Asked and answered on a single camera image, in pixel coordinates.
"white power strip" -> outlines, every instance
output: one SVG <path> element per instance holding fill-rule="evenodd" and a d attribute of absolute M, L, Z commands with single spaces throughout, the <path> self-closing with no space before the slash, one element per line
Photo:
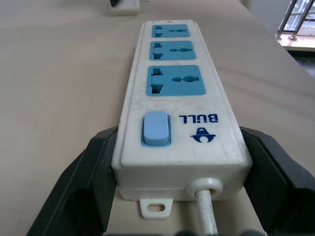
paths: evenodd
<path fill-rule="evenodd" d="M 235 196 L 251 165 L 197 23 L 143 24 L 112 160 L 123 198 L 140 201 L 146 219 L 165 218 L 199 190 Z"/>

